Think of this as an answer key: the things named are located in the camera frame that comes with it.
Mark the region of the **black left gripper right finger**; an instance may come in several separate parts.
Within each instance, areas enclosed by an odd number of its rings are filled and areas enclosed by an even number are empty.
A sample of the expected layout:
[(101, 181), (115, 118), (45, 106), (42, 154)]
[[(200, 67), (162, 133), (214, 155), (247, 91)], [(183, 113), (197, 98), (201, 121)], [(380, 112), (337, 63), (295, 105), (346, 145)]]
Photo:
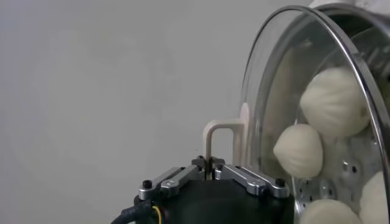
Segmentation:
[(281, 178), (272, 178), (247, 167), (226, 164), (223, 159), (215, 157), (211, 158), (211, 168), (215, 180), (233, 180), (251, 195), (260, 197), (268, 193), (275, 198), (289, 197), (289, 186)]

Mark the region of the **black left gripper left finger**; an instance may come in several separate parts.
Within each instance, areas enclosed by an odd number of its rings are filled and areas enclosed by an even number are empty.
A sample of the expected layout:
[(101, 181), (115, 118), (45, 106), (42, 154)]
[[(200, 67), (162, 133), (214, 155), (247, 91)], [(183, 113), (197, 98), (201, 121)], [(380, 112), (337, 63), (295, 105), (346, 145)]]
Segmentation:
[(204, 180), (207, 162), (203, 156), (198, 156), (187, 167), (173, 167), (160, 176), (144, 180), (138, 189), (140, 200), (153, 200), (160, 194), (172, 197), (191, 180)]

